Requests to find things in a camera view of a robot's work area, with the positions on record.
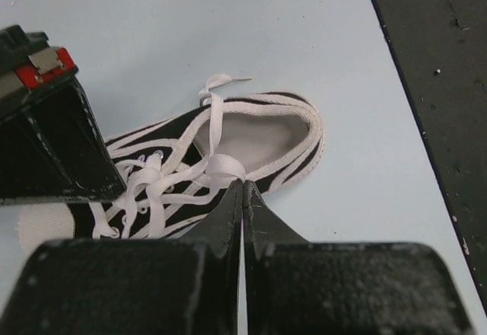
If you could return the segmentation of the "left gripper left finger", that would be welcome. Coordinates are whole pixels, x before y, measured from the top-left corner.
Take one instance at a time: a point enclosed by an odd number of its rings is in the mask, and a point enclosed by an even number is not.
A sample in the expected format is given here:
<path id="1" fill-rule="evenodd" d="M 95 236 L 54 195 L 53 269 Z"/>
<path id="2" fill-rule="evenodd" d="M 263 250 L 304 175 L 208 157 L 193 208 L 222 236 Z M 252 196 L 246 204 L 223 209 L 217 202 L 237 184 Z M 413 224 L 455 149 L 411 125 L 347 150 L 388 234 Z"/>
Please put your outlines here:
<path id="1" fill-rule="evenodd" d="M 3 334 L 235 334 L 243 185 L 177 239 L 48 241 L 27 260 Z"/>

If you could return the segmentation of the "black white sneaker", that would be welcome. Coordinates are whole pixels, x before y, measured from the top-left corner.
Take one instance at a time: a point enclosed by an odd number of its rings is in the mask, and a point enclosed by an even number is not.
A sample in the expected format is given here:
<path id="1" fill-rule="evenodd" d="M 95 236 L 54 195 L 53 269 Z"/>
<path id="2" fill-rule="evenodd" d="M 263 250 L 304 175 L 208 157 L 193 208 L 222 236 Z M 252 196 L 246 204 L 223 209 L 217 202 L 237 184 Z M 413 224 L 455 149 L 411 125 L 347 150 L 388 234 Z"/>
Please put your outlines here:
<path id="1" fill-rule="evenodd" d="M 232 81 L 215 75 L 195 110 L 108 139 L 126 191 L 110 203 L 24 206 L 21 247 L 31 252 L 66 238 L 170 238 L 204 219 L 235 180 L 267 193 L 309 174 L 324 147 L 316 107 L 290 91 L 215 93 Z"/>

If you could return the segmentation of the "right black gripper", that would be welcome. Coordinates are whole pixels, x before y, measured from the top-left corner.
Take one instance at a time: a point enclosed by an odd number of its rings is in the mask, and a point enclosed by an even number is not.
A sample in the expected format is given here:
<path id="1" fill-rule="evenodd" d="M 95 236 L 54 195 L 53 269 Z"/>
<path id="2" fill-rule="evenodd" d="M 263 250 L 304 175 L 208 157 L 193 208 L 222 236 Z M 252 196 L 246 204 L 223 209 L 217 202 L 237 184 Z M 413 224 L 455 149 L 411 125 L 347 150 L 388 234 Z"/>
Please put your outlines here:
<path id="1" fill-rule="evenodd" d="M 109 202 L 126 189 L 78 67 L 44 32 L 1 29 L 1 204 Z"/>

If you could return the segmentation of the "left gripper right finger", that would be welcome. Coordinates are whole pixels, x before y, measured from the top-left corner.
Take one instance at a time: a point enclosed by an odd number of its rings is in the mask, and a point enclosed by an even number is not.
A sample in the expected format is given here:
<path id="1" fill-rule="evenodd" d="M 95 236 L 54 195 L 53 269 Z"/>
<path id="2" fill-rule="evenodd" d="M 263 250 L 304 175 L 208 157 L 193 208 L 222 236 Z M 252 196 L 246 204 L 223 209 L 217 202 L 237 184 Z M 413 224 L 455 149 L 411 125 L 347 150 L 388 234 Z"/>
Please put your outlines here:
<path id="1" fill-rule="evenodd" d="M 317 243 L 243 187 L 251 334 L 471 334 L 437 253 L 418 243 Z"/>

